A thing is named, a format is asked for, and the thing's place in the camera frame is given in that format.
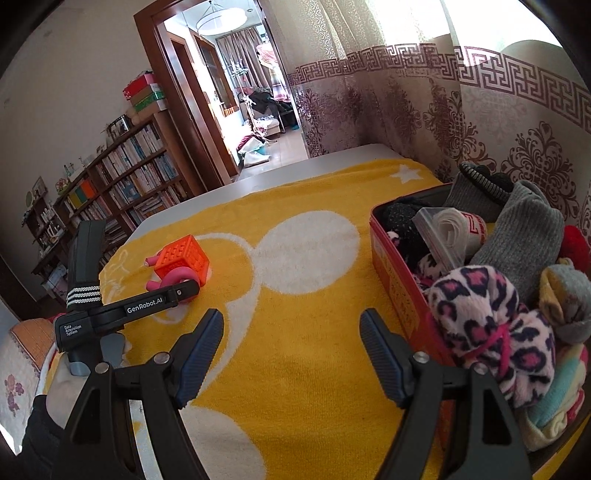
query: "plastic package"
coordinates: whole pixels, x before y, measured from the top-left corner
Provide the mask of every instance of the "plastic package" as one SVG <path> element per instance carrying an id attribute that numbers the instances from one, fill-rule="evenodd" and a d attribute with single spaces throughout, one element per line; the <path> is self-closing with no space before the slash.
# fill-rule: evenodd
<path id="1" fill-rule="evenodd" d="M 422 208 L 413 223 L 445 273 L 463 267 L 486 241 L 484 220 L 455 208 Z"/>

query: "white mattress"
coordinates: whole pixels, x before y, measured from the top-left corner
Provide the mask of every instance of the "white mattress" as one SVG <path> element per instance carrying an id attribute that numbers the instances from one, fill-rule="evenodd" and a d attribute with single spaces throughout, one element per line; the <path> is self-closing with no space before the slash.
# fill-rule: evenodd
<path id="1" fill-rule="evenodd" d="M 265 171 L 152 215 L 142 222 L 129 237 L 129 240 L 135 240 L 152 230 L 183 220 L 206 208 L 244 197 L 249 193 L 261 192 L 292 181 L 310 179 L 378 158 L 396 160 L 403 157 L 385 145 L 371 144 L 309 158 L 275 170 Z"/>

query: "sock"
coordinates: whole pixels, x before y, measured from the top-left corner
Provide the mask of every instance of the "sock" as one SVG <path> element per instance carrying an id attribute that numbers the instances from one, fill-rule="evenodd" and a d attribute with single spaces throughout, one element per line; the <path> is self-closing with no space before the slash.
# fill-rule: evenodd
<path id="1" fill-rule="evenodd" d="M 429 253 L 429 248 L 413 223 L 413 217 L 423 207 L 430 206 L 414 197 L 405 197 L 389 205 L 384 212 L 384 229 L 398 253 L 410 269 Z"/>
<path id="2" fill-rule="evenodd" d="M 545 268 L 540 277 L 540 310 L 563 342 L 586 342 L 591 336 L 591 281 L 569 265 Z"/>
<path id="3" fill-rule="evenodd" d="M 485 364 L 513 408 L 544 397 L 554 378 L 554 335 L 538 310 L 519 302 L 511 282 L 490 266 L 449 272 L 427 292 L 445 346 L 463 367 Z"/>
<path id="4" fill-rule="evenodd" d="M 531 306 L 538 297 L 542 270 L 556 262 L 564 236 L 562 213 L 552 208 L 533 183 L 520 180 L 496 221 L 495 230 L 472 257 L 472 265 L 491 265 Z"/>
<path id="5" fill-rule="evenodd" d="M 589 269 L 589 246 L 581 230 L 574 225 L 564 227 L 564 239 L 558 255 L 559 257 L 570 258 L 577 270 L 587 273 Z"/>
<path id="6" fill-rule="evenodd" d="M 458 168 L 443 206 L 474 213 L 486 223 L 496 222 L 513 189 L 511 179 L 504 173 L 491 175 L 487 166 L 470 162 L 462 162 Z"/>
<path id="7" fill-rule="evenodd" d="M 536 405 L 517 412 L 525 447 L 535 452 L 554 443 L 579 412 L 587 374 L 587 349 L 582 343 L 563 347 L 548 393 Z"/>

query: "ceiling lamp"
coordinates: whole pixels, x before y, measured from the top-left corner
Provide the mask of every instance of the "ceiling lamp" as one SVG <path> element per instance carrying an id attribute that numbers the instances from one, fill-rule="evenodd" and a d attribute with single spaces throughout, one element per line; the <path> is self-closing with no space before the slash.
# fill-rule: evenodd
<path id="1" fill-rule="evenodd" d="M 219 35 L 230 32 L 246 23 L 246 12 L 242 8 L 222 8 L 209 0 L 209 7 L 197 22 L 200 35 Z"/>

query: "curtain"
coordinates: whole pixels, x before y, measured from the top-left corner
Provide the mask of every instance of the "curtain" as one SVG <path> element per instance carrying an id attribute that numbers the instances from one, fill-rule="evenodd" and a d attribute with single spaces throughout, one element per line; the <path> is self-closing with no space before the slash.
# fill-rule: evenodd
<path id="1" fill-rule="evenodd" d="M 256 47 L 262 43 L 256 28 L 250 27 L 230 33 L 216 41 L 230 73 L 234 64 L 240 64 L 248 69 L 244 77 L 249 86 L 271 88 L 271 74 L 260 64 L 256 55 Z"/>
<path id="2" fill-rule="evenodd" d="M 312 156 L 383 143 L 536 182 L 591 243 L 591 95 L 519 0 L 261 4 Z"/>

